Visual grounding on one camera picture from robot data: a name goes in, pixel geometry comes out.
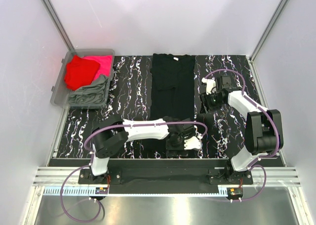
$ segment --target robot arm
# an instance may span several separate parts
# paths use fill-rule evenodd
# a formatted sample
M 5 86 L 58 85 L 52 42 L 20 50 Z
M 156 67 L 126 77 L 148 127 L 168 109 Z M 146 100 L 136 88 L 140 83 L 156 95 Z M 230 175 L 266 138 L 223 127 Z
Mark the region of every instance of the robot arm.
M 168 124 L 174 122 L 171 117 L 153 121 L 132 121 L 122 119 L 119 115 L 112 115 L 104 120 L 96 129 L 111 125 L 123 124 L 127 127 L 106 130 L 95 135 L 93 149 L 95 156 L 91 165 L 94 176 L 105 174 L 108 171 L 108 162 L 126 142 L 143 139 L 166 139 L 167 157 L 187 156 L 188 150 L 200 150 L 202 145 L 201 136 L 193 124 Z
M 280 139 L 279 149 L 282 148 L 282 122 L 278 110 L 269 110 L 249 98 L 246 93 L 242 94 L 240 88 L 233 87 L 230 76 L 221 76 L 216 80 L 203 79 L 202 82 L 206 83 L 206 92 L 200 95 L 201 113 L 229 104 L 246 118 L 245 147 L 230 160 L 231 173 L 247 171 L 247 166 L 255 158 L 269 154 L 276 147 L 274 130 L 267 117 L 257 107 L 261 107 L 274 121 Z

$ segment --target folded black clothing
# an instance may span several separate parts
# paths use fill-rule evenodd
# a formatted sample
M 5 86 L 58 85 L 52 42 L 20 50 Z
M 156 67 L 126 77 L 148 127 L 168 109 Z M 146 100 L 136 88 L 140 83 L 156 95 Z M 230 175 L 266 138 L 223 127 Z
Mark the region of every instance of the folded black clothing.
M 154 54 L 150 120 L 171 116 L 194 119 L 195 56 Z

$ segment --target wall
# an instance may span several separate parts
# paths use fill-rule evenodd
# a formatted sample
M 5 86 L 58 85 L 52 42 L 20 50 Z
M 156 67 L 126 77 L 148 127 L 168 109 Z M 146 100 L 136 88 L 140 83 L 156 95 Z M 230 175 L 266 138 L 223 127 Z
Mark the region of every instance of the wall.
M 40 0 L 0 0 L 0 220 L 16 225 L 61 109 L 51 88 L 67 49 Z
M 51 0 L 74 47 L 247 54 L 280 0 Z
M 255 60 L 268 105 L 282 114 L 284 153 L 316 218 L 315 0 L 290 0 Z

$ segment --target gray cloth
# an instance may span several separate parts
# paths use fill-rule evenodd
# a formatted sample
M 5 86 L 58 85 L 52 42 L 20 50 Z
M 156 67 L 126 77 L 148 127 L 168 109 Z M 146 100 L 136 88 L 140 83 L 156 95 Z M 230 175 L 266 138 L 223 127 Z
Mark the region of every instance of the gray cloth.
M 105 86 L 109 79 L 100 75 L 90 85 L 80 87 L 69 94 L 68 103 L 73 105 L 99 104 L 104 102 Z

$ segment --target clear plastic container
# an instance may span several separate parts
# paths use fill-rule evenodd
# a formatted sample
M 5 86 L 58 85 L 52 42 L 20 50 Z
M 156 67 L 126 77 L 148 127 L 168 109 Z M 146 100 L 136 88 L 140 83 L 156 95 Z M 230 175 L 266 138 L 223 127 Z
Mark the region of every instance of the clear plastic container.
M 109 89 L 110 89 L 110 82 L 113 79 L 114 71 L 113 71 L 113 61 L 114 61 L 114 51 L 111 49 L 76 49 L 68 51 L 66 54 L 66 57 L 62 60 L 62 67 L 59 73 L 59 76 L 57 78 L 55 86 L 53 86 L 52 91 L 53 94 L 51 96 L 50 102 L 54 106 L 70 106 L 73 108 L 81 108 L 81 109 L 99 109 L 106 105 L 109 95 Z M 66 74 L 66 65 L 71 62 L 73 57 L 77 55 L 79 57 L 84 56 L 109 56 L 112 55 L 112 63 L 111 63 L 111 73 L 109 78 L 109 81 L 106 83 L 106 89 L 105 89 L 105 100 L 103 103 L 98 104 L 88 104 L 88 105 L 75 105 L 75 104 L 69 104 L 68 103 L 68 96 L 69 93 L 72 92 L 72 90 L 68 89 L 66 86 L 66 83 L 64 81 L 65 74 Z

